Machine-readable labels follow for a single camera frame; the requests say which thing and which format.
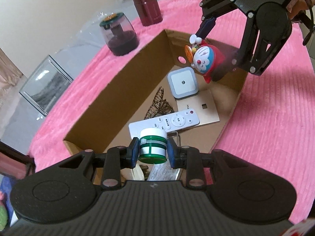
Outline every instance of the dark liquid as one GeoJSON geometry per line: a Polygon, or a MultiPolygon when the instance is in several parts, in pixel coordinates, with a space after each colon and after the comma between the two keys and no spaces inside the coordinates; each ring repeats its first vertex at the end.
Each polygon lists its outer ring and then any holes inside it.
{"type": "Polygon", "coordinates": [[[116,56],[123,56],[133,51],[139,45],[137,35],[133,31],[121,32],[109,40],[107,46],[116,56]]]}

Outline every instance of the wall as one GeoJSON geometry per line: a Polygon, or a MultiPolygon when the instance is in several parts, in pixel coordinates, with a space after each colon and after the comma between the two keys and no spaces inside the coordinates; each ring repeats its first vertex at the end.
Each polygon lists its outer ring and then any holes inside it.
{"type": "Polygon", "coordinates": [[[29,77],[113,0],[0,0],[0,47],[29,77]]]}

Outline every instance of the orange toy disc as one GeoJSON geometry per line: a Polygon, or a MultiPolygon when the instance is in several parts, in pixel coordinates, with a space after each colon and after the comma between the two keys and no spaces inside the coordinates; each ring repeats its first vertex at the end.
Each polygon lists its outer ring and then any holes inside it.
{"type": "Polygon", "coordinates": [[[190,63],[192,63],[193,62],[193,53],[192,53],[192,49],[188,45],[185,46],[185,54],[186,54],[188,61],[190,63]]]}

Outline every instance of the doraemon figurine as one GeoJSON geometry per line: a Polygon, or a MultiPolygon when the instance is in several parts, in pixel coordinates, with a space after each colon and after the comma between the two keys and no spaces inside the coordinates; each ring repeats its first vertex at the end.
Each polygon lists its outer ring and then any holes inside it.
{"type": "Polygon", "coordinates": [[[191,63],[191,67],[201,73],[206,83],[209,83],[211,72],[223,62],[224,56],[218,48],[206,43],[195,34],[190,36],[189,42],[192,46],[185,47],[187,59],[191,63]]]}

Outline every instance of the dark green lid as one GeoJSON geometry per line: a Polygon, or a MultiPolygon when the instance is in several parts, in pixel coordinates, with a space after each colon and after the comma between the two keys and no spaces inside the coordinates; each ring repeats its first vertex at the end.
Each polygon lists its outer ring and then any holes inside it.
{"type": "Polygon", "coordinates": [[[143,154],[138,160],[147,164],[161,164],[167,161],[166,157],[160,154],[143,154]]]}
{"type": "Polygon", "coordinates": [[[110,29],[111,24],[121,19],[123,16],[124,14],[122,12],[112,13],[111,15],[107,16],[105,19],[101,21],[100,27],[104,27],[105,29],[110,29]]]}

